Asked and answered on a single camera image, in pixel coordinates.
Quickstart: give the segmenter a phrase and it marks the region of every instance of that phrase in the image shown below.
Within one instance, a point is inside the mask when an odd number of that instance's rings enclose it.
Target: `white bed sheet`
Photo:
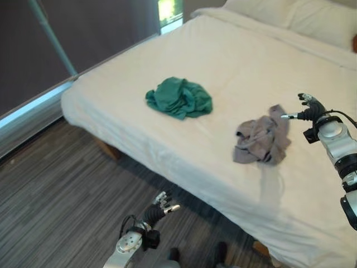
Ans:
[[[302,38],[297,47],[209,9],[172,33],[141,44],[81,76],[62,96],[65,118],[212,205],[292,267],[354,267],[357,232],[345,194],[321,144],[309,145],[304,121],[291,122],[278,166],[232,161],[237,126],[281,104],[303,110],[297,93],[357,117],[355,55]],[[150,109],[145,93],[170,76],[200,83],[212,114],[179,121]],[[351,134],[356,131],[349,125]]]

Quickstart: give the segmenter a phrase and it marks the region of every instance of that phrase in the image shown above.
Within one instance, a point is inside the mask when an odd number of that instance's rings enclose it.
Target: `pillow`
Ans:
[[[357,34],[357,10],[328,0],[299,0],[295,8],[292,31],[351,51]]]
[[[223,8],[266,24],[287,28],[296,0],[227,0]]]

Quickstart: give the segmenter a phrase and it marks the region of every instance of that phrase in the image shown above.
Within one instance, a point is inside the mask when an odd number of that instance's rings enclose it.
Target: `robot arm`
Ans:
[[[167,214],[180,209],[180,205],[170,205],[170,201],[169,192],[161,192],[145,210],[142,219],[138,220],[134,215],[126,216],[115,251],[103,268],[127,267],[131,257],[141,246],[144,250],[157,248],[160,233],[153,229],[155,224]],[[124,227],[131,218],[134,220],[134,225],[123,235]]]
[[[122,236],[122,228],[116,246],[117,251],[122,254],[133,253],[141,245],[144,250],[149,247],[157,248],[160,242],[160,233],[153,230],[155,224],[167,214],[180,209],[180,205],[170,205],[169,201],[171,201],[170,194],[161,192],[145,210],[143,218],[141,220],[134,219],[135,225],[124,236]]]
[[[285,114],[282,118],[312,121],[312,128],[303,134],[309,143],[320,140],[325,147],[346,191],[346,195],[340,200],[341,206],[349,223],[357,230],[357,141],[351,137],[347,126],[339,117],[330,115],[335,111],[326,111],[325,107],[309,94],[298,96],[303,101],[302,105],[309,108],[301,113]],[[357,128],[357,123],[350,117],[347,118]]]

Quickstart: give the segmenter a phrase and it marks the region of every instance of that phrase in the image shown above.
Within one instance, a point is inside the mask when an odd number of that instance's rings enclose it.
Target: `wooden bed leg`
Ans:
[[[259,241],[254,241],[252,248],[264,257],[269,258],[275,268],[282,267],[282,264],[278,260],[270,256],[268,248]]]
[[[123,153],[120,152],[117,148],[105,143],[104,141],[98,139],[97,137],[93,137],[95,142],[99,145],[99,147],[103,150],[103,152],[108,155],[114,161],[118,161]]]

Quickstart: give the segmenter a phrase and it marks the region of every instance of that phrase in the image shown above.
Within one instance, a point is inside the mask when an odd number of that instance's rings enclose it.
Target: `person's foot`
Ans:
[[[172,249],[170,249],[170,253],[168,254],[168,259],[170,261],[180,262],[180,252],[177,247],[173,247]]]
[[[219,242],[215,247],[213,267],[216,267],[217,264],[224,264],[226,255],[227,244],[225,242]]]

